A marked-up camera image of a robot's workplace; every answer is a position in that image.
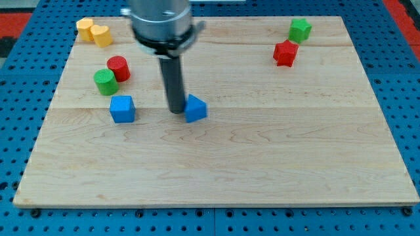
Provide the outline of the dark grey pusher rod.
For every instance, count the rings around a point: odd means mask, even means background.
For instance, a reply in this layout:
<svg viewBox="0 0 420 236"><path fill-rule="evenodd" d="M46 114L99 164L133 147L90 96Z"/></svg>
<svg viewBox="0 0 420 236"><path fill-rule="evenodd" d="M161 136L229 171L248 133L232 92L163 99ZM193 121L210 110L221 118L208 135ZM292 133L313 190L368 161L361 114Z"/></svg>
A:
<svg viewBox="0 0 420 236"><path fill-rule="evenodd" d="M186 98L180 57L159 59L169 111L179 114L184 111Z"/></svg>

